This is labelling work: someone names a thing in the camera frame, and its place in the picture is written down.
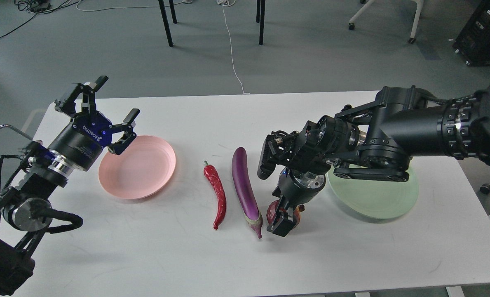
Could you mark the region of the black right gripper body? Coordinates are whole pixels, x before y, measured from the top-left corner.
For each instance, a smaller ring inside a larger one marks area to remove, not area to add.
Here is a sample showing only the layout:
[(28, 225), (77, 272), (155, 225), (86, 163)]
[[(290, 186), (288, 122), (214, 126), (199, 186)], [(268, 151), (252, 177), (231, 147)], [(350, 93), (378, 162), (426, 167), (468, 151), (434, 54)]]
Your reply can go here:
[(279, 174), (277, 186), (272, 195), (280, 199), (282, 207), (297, 207), (308, 203), (326, 185), (325, 175), (284, 169)]

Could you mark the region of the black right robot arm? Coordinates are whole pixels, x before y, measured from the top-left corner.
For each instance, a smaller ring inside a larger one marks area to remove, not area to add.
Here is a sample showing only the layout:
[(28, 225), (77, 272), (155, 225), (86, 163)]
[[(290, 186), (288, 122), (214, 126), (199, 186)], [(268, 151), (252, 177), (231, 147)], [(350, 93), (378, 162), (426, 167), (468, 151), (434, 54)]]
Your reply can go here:
[(414, 156), (478, 158), (490, 166), (490, 86), (449, 100), (415, 86), (384, 87), (371, 103), (345, 105), (300, 131), (271, 132), (257, 175), (265, 180), (277, 165), (284, 169), (267, 230), (288, 235), (296, 208), (324, 188), (330, 169), (344, 179), (406, 182)]

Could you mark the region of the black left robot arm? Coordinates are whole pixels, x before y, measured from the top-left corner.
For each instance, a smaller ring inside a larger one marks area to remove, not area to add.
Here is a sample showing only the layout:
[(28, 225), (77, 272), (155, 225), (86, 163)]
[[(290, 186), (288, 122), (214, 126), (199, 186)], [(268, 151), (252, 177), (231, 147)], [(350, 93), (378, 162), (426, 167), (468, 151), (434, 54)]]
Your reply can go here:
[(139, 109), (116, 125), (98, 111), (95, 95), (107, 79), (77, 83), (55, 100), (55, 110), (68, 115), (69, 124), (48, 147), (30, 141), (14, 156), (19, 166), (3, 186), (0, 177), (0, 296), (13, 295), (32, 276), (32, 254), (46, 233), (82, 226), (80, 216), (53, 209), (54, 190), (66, 186), (73, 170), (88, 171), (103, 149), (120, 155), (137, 136), (133, 122)]

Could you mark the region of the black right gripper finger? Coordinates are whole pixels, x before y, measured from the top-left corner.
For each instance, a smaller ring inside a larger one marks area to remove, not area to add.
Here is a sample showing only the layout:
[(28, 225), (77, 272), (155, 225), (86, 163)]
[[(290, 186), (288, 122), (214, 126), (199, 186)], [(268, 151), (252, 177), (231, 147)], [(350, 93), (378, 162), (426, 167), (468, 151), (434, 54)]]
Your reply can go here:
[(276, 214), (273, 224), (268, 224), (266, 230), (275, 235), (285, 237), (295, 226), (295, 219), (293, 218), (294, 209), (298, 207), (288, 204), (286, 198), (280, 198), (278, 207), (276, 208)]

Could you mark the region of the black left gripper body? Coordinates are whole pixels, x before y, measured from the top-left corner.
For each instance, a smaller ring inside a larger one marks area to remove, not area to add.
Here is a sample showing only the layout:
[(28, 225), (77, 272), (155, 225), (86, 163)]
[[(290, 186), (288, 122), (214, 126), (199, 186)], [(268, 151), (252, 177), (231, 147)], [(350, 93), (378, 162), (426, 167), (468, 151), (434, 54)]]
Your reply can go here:
[(77, 169), (88, 171), (103, 149), (112, 143), (112, 126), (101, 113), (77, 116), (48, 146), (53, 153), (64, 156)]

